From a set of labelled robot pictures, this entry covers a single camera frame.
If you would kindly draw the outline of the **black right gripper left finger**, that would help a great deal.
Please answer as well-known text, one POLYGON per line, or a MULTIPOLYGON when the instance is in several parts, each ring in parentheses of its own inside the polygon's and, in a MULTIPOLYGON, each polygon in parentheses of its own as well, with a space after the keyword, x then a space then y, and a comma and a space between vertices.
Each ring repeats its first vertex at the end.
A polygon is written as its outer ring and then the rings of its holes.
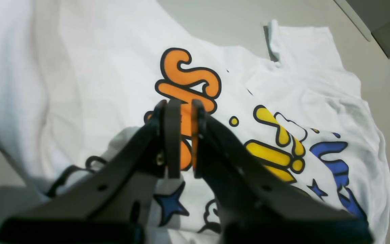
POLYGON ((8 218, 3 244, 142 244, 158 179, 180 177, 181 101, 163 100, 98 172, 8 218))

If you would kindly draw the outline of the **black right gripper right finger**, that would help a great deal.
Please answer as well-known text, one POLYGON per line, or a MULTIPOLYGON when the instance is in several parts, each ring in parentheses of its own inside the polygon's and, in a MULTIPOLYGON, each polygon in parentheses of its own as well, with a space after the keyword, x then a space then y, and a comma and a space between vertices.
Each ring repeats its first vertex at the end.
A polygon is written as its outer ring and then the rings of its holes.
POLYGON ((192 101, 192 162, 215 195, 221 244, 371 244, 368 224, 306 196, 264 168, 192 101))

